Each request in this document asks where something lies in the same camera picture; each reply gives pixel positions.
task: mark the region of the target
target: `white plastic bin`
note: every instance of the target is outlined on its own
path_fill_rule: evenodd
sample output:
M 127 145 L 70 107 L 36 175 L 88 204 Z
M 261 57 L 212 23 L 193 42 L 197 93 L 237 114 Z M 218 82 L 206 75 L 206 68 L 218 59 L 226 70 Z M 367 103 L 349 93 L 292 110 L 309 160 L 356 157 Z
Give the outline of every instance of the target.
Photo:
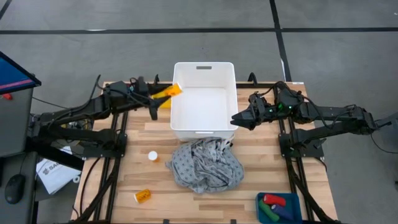
M 182 93 L 172 98 L 170 125 L 181 141 L 233 136 L 238 127 L 229 122 L 238 112 L 238 100 L 232 63 L 176 63 L 177 82 Z

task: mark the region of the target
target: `white bottle cap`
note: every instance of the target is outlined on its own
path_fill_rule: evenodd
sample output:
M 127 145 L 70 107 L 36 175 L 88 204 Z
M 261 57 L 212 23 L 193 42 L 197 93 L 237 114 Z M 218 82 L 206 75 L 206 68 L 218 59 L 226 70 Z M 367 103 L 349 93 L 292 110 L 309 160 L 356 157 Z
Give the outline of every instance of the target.
M 151 161 L 155 161 L 157 159 L 157 152 L 151 151 L 148 153 L 148 159 Z

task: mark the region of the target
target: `blue tray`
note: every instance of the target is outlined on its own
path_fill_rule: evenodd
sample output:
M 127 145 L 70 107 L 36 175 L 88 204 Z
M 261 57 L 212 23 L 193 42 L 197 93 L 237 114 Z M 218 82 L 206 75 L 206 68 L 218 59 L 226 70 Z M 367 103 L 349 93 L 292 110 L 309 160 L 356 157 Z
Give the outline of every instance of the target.
M 280 218 L 279 221 L 273 222 L 268 218 L 268 216 L 259 208 L 259 200 L 262 200 L 264 194 L 272 194 L 276 196 L 280 196 L 286 200 L 285 209 L 293 214 L 294 221 L 286 220 L 284 218 Z M 285 223 L 285 224 L 301 224 L 303 222 L 301 217 L 301 209 L 300 209 L 300 202 L 299 197 L 297 194 L 285 194 L 285 193 L 264 193 L 260 192 L 257 194 L 256 197 L 256 212 L 257 218 L 261 223 Z

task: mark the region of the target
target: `white paper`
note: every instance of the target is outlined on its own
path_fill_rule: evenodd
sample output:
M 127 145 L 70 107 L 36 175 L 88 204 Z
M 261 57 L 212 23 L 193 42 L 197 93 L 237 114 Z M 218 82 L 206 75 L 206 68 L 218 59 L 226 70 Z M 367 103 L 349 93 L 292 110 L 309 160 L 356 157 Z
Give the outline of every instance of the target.
M 70 146 L 63 147 L 61 151 L 72 154 Z M 74 177 L 80 175 L 81 171 L 61 165 L 58 162 L 43 159 L 36 165 L 36 173 L 42 180 L 47 192 L 54 194 Z

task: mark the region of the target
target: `black mouse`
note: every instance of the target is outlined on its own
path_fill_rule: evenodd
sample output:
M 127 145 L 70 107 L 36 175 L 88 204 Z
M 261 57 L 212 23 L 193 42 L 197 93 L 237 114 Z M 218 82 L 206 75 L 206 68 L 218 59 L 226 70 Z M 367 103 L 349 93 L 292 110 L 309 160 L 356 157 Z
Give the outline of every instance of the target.
M 25 176 L 22 174 L 13 175 L 6 185 L 4 196 L 10 204 L 18 203 L 24 195 Z

